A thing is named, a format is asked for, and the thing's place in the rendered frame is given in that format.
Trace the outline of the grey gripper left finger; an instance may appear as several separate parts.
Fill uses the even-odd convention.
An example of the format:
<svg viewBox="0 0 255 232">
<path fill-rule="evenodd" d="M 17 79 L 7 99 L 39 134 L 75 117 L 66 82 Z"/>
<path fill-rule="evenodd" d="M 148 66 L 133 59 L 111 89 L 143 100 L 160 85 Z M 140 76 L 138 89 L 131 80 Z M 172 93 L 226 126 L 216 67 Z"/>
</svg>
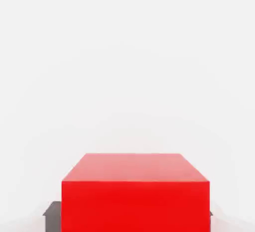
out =
<svg viewBox="0 0 255 232">
<path fill-rule="evenodd" d="M 29 232 L 61 232 L 61 201 L 53 201 L 41 218 L 34 219 Z"/>
</svg>

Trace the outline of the small red cube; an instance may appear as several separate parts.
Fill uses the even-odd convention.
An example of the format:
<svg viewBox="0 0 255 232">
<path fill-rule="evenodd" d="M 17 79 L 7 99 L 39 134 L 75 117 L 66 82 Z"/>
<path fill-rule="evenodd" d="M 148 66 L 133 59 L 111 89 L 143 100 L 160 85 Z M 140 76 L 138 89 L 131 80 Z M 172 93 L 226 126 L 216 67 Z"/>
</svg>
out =
<svg viewBox="0 0 255 232">
<path fill-rule="evenodd" d="M 61 232 L 210 232 L 210 182 L 180 154 L 86 154 L 61 196 Z"/>
</svg>

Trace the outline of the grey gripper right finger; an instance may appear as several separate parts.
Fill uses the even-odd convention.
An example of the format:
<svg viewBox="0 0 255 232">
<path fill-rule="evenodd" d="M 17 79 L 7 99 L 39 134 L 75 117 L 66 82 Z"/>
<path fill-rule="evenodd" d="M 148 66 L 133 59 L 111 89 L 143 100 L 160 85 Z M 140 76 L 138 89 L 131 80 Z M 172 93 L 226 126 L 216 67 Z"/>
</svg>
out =
<svg viewBox="0 0 255 232">
<path fill-rule="evenodd" d="M 223 219 L 210 212 L 210 232 L 223 232 Z"/>
</svg>

